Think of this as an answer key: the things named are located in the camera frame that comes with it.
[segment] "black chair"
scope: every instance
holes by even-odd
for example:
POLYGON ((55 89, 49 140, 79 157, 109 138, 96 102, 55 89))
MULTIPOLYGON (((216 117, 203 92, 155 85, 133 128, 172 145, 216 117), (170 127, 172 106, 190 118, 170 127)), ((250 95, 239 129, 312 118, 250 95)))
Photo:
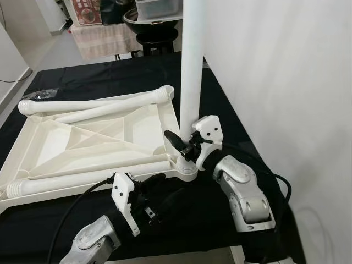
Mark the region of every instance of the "black chair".
POLYGON ((137 42, 143 45, 143 55, 150 56, 155 53, 164 54, 174 52, 173 41, 177 37, 177 29, 171 28, 163 31, 138 34, 137 42))

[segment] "black cable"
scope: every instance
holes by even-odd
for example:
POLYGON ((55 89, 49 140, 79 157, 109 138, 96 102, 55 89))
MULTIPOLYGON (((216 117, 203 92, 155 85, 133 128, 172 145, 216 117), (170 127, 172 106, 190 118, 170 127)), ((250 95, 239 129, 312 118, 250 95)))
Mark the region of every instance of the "black cable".
POLYGON ((55 234, 53 236, 53 239, 51 241, 51 245, 50 245, 50 249, 49 249, 49 253, 48 253, 48 259, 47 259, 47 264, 51 264, 51 258, 52 258, 52 254, 55 248, 55 244, 56 244, 56 240, 59 236, 59 233, 61 231, 61 228, 64 224, 64 222, 66 221, 68 215, 71 213, 72 209, 76 206, 76 204, 82 200, 83 197, 85 197, 87 194, 89 194, 90 192, 92 192, 94 189, 98 188, 101 185, 106 184, 111 184, 114 182, 114 175, 112 175, 110 178, 103 180, 95 185, 93 185, 91 188, 89 188, 88 190, 86 190, 84 193, 82 193, 72 204, 71 206, 67 209, 66 213, 64 214, 64 216, 61 218, 60 224, 58 225, 55 234))
MULTIPOLYGON (((213 141, 211 140, 203 140, 204 143, 209 143, 209 144, 212 144, 213 141)), ((260 158, 257 158, 255 157, 254 155, 248 153, 247 151, 244 151, 242 149, 240 149, 239 147, 235 146, 235 145, 232 145, 232 144, 227 144, 227 143, 223 143, 222 144, 223 147, 226 147, 226 148, 229 148, 229 149, 234 149, 234 150, 237 150, 245 155, 247 155, 248 157, 250 157, 251 159, 257 161, 260 165, 264 166, 266 172, 272 176, 272 177, 275 177, 281 181, 283 181, 283 183, 287 186, 287 194, 285 196, 285 199, 283 201, 283 205, 282 205, 282 208, 281 210, 278 212, 278 215, 277 215, 277 221, 276 221, 276 225, 275 225, 275 228, 274 228, 274 231, 273 233, 274 234, 277 234, 280 230, 280 227, 281 227, 281 223, 282 223, 282 217, 284 215, 284 212, 286 210, 286 208, 288 207, 288 202, 291 198, 291 194, 292 194, 292 187, 291 187, 291 184, 290 182, 288 182, 284 177, 280 176, 280 175, 277 175, 277 174, 274 174, 270 168, 268 167, 267 164, 265 164, 265 162, 260 159, 260 158)), ((279 238, 279 235, 277 235, 277 238, 274 240, 273 244, 268 248, 268 251, 267 253, 265 254, 265 256, 263 257, 263 259, 261 260, 260 264, 265 264, 266 261, 267 261, 267 258, 269 256, 269 254, 271 253, 272 249, 274 248, 274 246, 276 245, 277 241, 278 241, 278 238, 279 238)))
POLYGON ((32 73, 33 73, 33 70, 31 70, 31 72, 26 77, 23 77, 22 79, 19 79, 17 81, 4 81, 4 80, 0 80, 0 81, 3 83, 17 83, 18 81, 23 81, 27 79, 29 76, 31 76, 32 73))
POLYGON ((2 10, 1 3, 0 3, 0 11, 1 11, 1 15, 2 15, 2 20, 4 21, 4 29, 5 29, 5 31, 7 31, 6 20, 4 17, 4 11, 2 10))

